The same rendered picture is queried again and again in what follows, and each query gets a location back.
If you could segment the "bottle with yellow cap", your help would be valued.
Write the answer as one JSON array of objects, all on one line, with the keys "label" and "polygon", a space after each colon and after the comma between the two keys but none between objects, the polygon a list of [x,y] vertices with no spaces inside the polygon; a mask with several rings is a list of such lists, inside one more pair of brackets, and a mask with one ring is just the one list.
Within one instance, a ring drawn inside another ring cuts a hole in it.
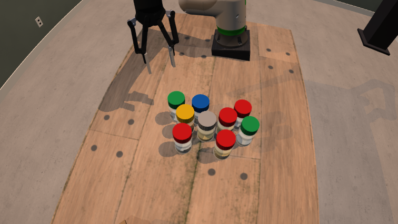
[{"label": "bottle with yellow cap", "polygon": [[188,104],[182,104],[176,109],[177,124],[186,123],[191,129],[192,133],[194,131],[194,108]]}]

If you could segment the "bottle with grey cap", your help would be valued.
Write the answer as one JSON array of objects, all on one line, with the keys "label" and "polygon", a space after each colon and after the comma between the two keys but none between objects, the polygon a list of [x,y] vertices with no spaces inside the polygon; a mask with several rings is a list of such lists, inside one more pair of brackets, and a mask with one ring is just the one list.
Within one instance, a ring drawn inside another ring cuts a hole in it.
[{"label": "bottle with grey cap", "polygon": [[209,142],[215,133],[216,116],[211,111],[203,111],[198,116],[197,137],[202,142]]}]

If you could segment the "blue-capped bottle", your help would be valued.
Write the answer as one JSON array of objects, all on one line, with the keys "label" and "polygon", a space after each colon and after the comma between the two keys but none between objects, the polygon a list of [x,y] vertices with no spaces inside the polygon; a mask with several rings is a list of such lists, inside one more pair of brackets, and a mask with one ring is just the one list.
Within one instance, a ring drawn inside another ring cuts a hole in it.
[{"label": "blue-capped bottle", "polygon": [[210,100],[207,96],[203,94],[195,95],[192,98],[192,107],[194,108],[194,119],[197,125],[198,116],[203,111],[209,111]]}]

